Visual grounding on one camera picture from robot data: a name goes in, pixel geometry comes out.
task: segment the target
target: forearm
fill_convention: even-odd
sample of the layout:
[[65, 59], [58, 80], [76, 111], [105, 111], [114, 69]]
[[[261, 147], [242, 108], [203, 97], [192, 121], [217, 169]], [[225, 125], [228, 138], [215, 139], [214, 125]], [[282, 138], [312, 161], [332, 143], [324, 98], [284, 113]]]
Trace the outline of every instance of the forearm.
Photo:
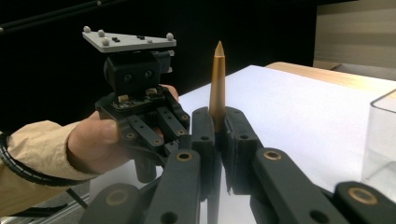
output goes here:
[[[15, 160], [45, 175], [70, 179], [93, 178], [95, 175], [83, 174], [67, 161], [65, 143], [76, 125], [62, 127], [49, 121], [27, 125], [11, 135], [8, 152]], [[44, 202], [66, 189], [26, 181], [0, 162], [0, 217]]]

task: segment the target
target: shirt cuff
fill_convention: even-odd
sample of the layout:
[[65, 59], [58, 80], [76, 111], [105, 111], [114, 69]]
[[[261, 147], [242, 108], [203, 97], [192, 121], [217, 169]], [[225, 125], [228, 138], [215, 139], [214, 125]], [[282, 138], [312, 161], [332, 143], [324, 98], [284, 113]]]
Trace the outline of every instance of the shirt cuff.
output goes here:
[[51, 121], [28, 124], [12, 134], [8, 152], [31, 169], [61, 178], [84, 180], [97, 177], [70, 165], [66, 156], [67, 138], [78, 122], [61, 126]]

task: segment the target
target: white table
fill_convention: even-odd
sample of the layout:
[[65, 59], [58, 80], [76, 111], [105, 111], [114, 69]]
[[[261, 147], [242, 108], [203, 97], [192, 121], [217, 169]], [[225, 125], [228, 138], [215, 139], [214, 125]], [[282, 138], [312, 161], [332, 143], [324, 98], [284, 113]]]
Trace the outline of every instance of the white table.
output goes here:
[[[282, 65], [288, 72], [276, 70]], [[339, 182], [359, 181], [369, 104], [395, 89], [396, 82], [386, 81], [387, 85], [367, 91], [359, 85], [346, 87], [304, 75], [309, 75], [305, 69], [313, 75], [317, 75], [315, 71], [320, 74], [319, 69], [296, 65], [297, 72], [293, 74], [293, 66], [252, 65], [227, 76], [226, 105], [242, 110], [264, 146], [288, 153], [314, 184], [333, 191]], [[179, 101], [191, 114], [209, 105], [209, 93], [210, 86], [206, 85], [180, 96]], [[222, 177], [219, 223], [255, 223], [249, 197], [229, 195], [224, 173]], [[91, 199], [101, 189], [118, 182], [142, 186], [136, 180], [132, 161], [94, 179]], [[205, 207], [202, 203], [201, 223], [206, 223]]]

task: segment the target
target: wooden table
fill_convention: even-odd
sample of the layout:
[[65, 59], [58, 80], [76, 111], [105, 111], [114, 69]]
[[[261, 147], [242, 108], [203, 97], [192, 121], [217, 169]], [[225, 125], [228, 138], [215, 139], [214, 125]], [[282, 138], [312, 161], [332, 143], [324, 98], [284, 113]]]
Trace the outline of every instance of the wooden table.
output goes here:
[[292, 73], [303, 77], [311, 77], [317, 80], [331, 82], [353, 89], [384, 93], [384, 90], [396, 89], [396, 81], [376, 77], [363, 77], [330, 70], [302, 66], [292, 63], [271, 63], [268, 68]]

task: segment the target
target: black cable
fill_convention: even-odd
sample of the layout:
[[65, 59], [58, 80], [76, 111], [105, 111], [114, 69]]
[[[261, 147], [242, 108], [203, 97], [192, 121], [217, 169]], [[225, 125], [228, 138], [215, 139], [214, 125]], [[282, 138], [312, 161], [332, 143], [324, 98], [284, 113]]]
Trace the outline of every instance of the black cable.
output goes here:
[[79, 195], [73, 191], [72, 189], [67, 189], [66, 190], [67, 194], [72, 197], [79, 205], [81, 205], [81, 207], [83, 207], [84, 209], [88, 208], [88, 205], [84, 202], [84, 200], [82, 200]]
[[30, 207], [10, 217], [50, 217], [67, 207], [67, 203], [56, 207]]
[[86, 13], [91, 10], [113, 6], [118, 3], [126, 2], [129, 0], [101, 0], [101, 1], [92, 1], [89, 3], [77, 5], [74, 7], [67, 7], [55, 11], [51, 11], [48, 13], [44, 13], [41, 15], [21, 19], [18, 21], [11, 21], [7, 23], [0, 24], [0, 35], [7, 35], [13, 33], [15, 31], [20, 31], [26, 28], [31, 28], [33, 26], [47, 23], [50, 21], [57, 21], [60, 19], [68, 18], [71, 16], [76, 16], [81, 13]]
[[7, 138], [8, 134], [0, 133], [0, 159], [4, 162], [4, 164], [16, 175], [21, 178], [33, 182], [39, 185], [51, 186], [51, 187], [69, 187], [77, 184], [82, 184], [88, 180], [74, 180], [74, 179], [66, 179], [51, 175], [41, 174], [20, 161], [15, 160], [8, 153], [7, 146]]

